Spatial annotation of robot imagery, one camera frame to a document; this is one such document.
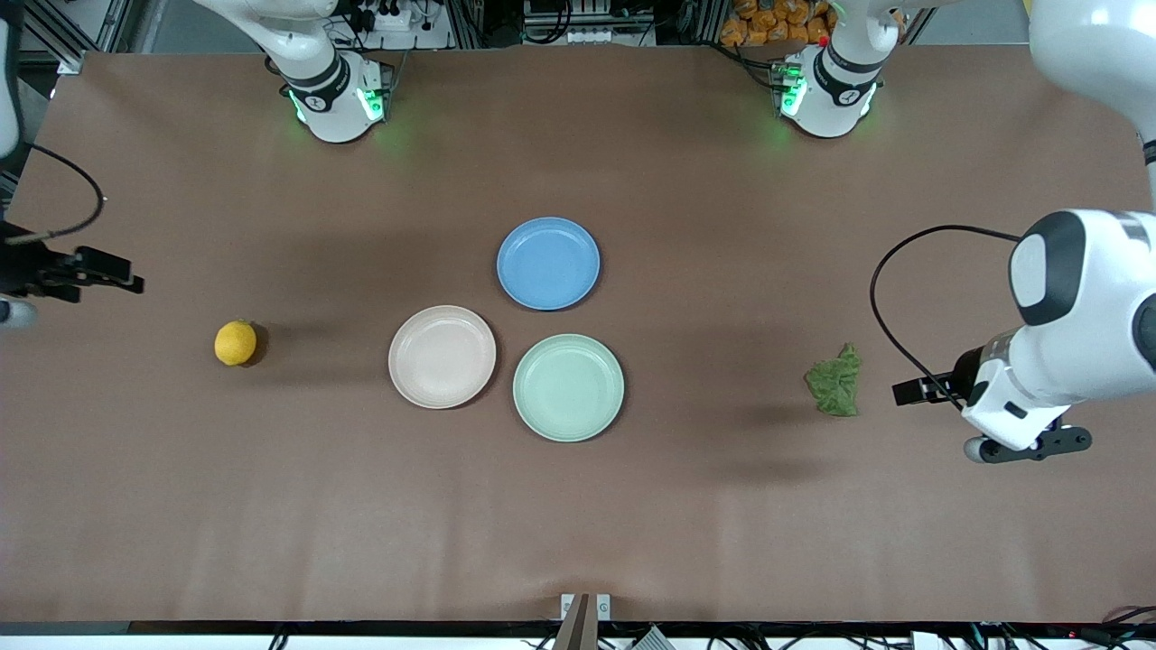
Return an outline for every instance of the lemon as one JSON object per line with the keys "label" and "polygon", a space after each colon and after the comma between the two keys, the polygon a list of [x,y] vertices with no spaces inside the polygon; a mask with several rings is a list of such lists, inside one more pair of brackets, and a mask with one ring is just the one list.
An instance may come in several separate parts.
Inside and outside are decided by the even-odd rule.
{"label": "lemon", "polygon": [[213,342],[213,352],[225,365],[240,365],[257,352],[257,331],[244,320],[225,323],[217,331],[216,341]]}

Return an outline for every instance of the brown table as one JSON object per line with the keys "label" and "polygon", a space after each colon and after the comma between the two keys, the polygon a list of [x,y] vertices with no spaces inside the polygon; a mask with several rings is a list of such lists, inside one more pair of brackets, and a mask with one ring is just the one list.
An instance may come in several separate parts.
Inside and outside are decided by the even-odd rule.
{"label": "brown table", "polygon": [[[0,616],[528,619],[566,591],[622,619],[1097,620],[1156,600],[1156,400],[1081,406],[1089,452],[980,466],[872,319],[880,256],[942,222],[1023,230],[1147,208],[1129,126],[1021,47],[898,52],[850,136],[808,139],[707,50],[410,58],[393,121],[346,146],[295,123],[258,57],[92,54],[40,142],[110,197],[81,243],[147,293],[40,301],[2,337]],[[12,220],[75,221],[87,186],[37,155]],[[495,252],[561,214],[598,238],[594,293],[506,298]],[[1008,245],[946,234],[880,293],[934,369],[1016,324]],[[491,386],[423,411],[395,328],[439,303],[499,341]],[[271,330],[227,369],[216,328]],[[610,346],[617,422],[553,444],[514,413],[520,355]],[[854,341],[851,420],[802,383]]]}

